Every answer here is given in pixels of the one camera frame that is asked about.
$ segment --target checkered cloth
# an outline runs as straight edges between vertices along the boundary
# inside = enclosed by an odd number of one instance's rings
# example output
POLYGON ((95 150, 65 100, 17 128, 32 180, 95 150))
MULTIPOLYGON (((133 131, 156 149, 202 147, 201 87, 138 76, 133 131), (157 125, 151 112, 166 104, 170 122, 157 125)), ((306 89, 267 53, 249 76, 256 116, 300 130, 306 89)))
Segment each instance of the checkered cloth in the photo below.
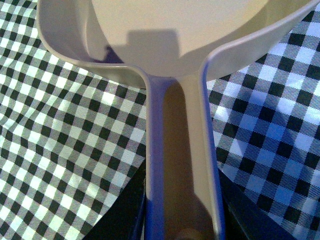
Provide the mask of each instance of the checkered cloth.
MULTIPOLYGON (((146 92, 42 45, 37 1, 0 1, 0 235, 80 240, 146 153, 146 92)), ((299 240, 320 239, 320 5, 250 66, 208 82, 219 168, 299 240)))

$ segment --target tablecloth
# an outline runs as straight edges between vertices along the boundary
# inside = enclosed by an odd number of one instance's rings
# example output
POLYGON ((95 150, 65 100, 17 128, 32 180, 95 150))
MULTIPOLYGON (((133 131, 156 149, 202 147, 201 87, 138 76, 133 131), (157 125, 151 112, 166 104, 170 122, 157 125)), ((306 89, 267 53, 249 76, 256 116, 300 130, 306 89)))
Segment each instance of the tablecloth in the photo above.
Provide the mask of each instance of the tablecloth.
MULTIPOLYGON (((0 1, 0 235, 80 240, 146 157, 146 91, 49 53, 36 0, 0 1)), ((207 83, 218 167, 299 240, 320 239, 320 5, 207 83)))

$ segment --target plastic scoop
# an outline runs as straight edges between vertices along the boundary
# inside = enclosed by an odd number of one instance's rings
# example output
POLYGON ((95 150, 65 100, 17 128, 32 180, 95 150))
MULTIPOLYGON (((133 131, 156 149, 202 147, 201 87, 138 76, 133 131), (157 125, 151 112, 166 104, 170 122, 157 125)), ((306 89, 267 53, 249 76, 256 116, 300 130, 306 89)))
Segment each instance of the plastic scoop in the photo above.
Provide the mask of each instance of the plastic scoop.
POLYGON ((50 52, 147 90, 147 240, 225 238, 207 79, 262 57, 318 2, 38 1, 50 52))

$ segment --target scoop handle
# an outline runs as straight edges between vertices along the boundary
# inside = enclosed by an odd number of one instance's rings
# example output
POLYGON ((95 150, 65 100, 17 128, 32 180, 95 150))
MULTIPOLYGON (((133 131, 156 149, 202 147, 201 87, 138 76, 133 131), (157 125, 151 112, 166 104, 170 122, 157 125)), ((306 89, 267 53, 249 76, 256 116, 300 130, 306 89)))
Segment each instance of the scoop handle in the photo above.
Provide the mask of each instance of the scoop handle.
POLYGON ((145 239, 195 231, 204 240, 225 239, 206 81, 195 73, 145 82, 145 239))

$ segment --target black and white checkered fabric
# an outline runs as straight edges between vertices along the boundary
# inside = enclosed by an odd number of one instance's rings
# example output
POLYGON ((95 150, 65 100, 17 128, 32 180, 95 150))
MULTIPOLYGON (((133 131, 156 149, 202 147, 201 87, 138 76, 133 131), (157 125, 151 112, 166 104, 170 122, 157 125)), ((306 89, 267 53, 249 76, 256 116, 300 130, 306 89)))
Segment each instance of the black and white checkered fabric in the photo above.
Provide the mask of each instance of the black and white checkered fabric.
POLYGON ((267 55, 208 83, 219 168, 298 240, 320 239, 320 5, 267 55))
POLYGON ((0 3, 0 235, 82 239, 145 159, 146 94, 51 55, 36 6, 0 3))
MULTIPOLYGON (((80 240, 145 159, 146 92, 50 54, 36 0, 0 1, 0 235, 80 240)), ((298 240, 320 239, 320 5, 208 82, 219 168, 298 240)))

